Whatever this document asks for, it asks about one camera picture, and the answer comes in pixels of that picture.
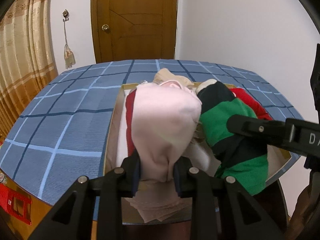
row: cardboard box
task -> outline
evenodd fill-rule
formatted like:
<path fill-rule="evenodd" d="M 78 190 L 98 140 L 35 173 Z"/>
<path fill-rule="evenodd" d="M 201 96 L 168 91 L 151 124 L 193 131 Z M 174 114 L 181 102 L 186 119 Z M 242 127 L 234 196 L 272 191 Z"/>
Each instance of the cardboard box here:
<path fill-rule="evenodd" d="M 201 82 L 195 82 L 194 89 L 198 87 Z M 126 120 L 125 120 L 125 99 L 129 92 L 136 88 L 138 84 L 124 84 L 121 86 L 115 107 L 110 120 L 110 128 L 108 139 L 105 149 L 105 162 L 104 162 L 104 174 L 110 170 L 121 165 L 122 160 L 127 156 L 126 146 Z M 234 88 L 234 85 L 226 84 L 228 88 Z M 275 176 L 291 159 L 290 152 L 279 149 L 273 146 L 268 146 L 268 180 Z M 143 220 L 140 217 L 138 211 L 130 206 L 130 204 L 123 200 L 122 201 L 122 216 L 124 224 L 143 224 Z M 185 221 L 191 218 L 191 207 L 185 208 L 165 220 L 166 223 Z"/>

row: wall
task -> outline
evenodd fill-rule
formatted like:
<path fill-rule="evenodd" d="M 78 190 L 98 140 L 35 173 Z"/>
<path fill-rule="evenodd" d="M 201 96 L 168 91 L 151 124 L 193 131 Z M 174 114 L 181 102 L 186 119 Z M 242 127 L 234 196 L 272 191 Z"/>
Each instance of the wall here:
<path fill-rule="evenodd" d="M 70 20 L 66 22 L 66 31 L 68 45 L 76 59 L 73 68 L 96 63 L 91 32 L 90 0 L 50 0 L 53 56 L 59 74 L 66 70 L 62 21 L 62 12 L 65 9 L 70 14 Z"/>
<path fill-rule="evenodd" d="M 317 122 L 310 76 L 320 36 L 298 0 L 179 0 L 176 58 L 252 70 Z M 305 158 L 281 177 L 289 215 L 308 184 Z"/>

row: red plastic stool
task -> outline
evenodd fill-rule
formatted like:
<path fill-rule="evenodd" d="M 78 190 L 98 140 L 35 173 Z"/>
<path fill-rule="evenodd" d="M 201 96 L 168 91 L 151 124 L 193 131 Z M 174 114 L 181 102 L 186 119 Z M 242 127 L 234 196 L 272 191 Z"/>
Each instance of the red plastic stool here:
<path fill-rule="evenodd" d="M 23 201 L 23 216 L 20 216 L 13 209 L 14 198 Z M 31 221 L 27 219 L 27 204 L 31 205 L 32 200 L 25 197 L 24 195 L 18 193 L 17 191 L 6 187 L 3 184 L 0 184 L 0 206 L 6 211 L 9 215 L 21 220 L 22 222 L 31 226 Z"/>

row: beige curtain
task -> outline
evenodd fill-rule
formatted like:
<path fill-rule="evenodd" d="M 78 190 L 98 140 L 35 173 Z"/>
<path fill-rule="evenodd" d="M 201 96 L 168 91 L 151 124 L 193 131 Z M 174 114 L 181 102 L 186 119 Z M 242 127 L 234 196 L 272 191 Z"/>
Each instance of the beige curtain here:
<path fill-rule="evenodd" d="M 29 102 L 57 76 L 48 0 L 15 0 L 0 22 L 0 141 Z"/>

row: door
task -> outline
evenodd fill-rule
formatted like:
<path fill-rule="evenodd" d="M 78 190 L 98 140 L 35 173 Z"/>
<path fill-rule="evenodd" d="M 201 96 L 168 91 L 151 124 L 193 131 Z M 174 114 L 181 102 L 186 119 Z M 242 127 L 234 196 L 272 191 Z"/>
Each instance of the door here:
<path fill-rule="evenodd" d="M 91 0 L 97 63 L 173 59 L 177 0 Z"/>

